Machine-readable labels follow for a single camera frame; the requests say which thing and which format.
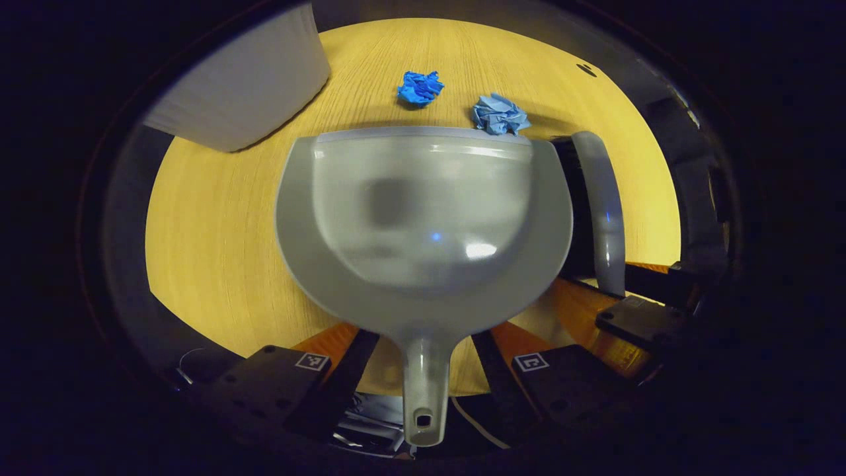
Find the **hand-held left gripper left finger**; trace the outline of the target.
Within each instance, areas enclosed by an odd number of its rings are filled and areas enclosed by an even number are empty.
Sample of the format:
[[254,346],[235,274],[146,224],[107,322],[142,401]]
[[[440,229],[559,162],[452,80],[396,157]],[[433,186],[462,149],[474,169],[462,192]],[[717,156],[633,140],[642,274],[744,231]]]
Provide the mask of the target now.
[[293,348],[267,344],[199,386],[194,398],[245,440],[328,440],[378,341],[375,333],[338,323]]

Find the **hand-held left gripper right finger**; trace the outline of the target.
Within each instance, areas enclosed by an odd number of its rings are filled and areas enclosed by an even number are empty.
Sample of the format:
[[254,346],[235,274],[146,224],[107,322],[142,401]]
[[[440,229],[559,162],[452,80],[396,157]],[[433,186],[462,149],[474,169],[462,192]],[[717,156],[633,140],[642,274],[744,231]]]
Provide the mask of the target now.
[[578,434],[611,432],[635,408],[635,384],[579,344],[553,348],[510,322],[472,340],[511,433],[528,434],[541,426]]

